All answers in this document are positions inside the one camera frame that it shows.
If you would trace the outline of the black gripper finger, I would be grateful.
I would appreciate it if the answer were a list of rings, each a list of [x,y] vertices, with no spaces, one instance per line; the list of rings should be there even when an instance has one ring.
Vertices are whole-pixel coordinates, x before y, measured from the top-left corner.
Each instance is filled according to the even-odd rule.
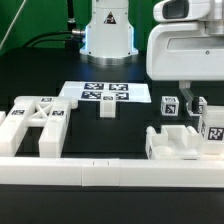
[[[182,95],[184,96],[184,98],[186,99],[187,110],[191,109],[193,99],[195,97],[199,97],[199,96],[195,96],[193,94],[190,87],[191,87],[191,82],[190,81],[180,81],[179,82],[179,89],[180,89]]]

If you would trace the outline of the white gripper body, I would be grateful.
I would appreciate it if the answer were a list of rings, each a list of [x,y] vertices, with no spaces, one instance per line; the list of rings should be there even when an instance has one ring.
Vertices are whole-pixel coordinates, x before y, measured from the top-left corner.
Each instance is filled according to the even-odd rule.
[[[159,81],[223,81],[224,36],[207,35],[203,22],[157,25],[148,38],[146,71]]]

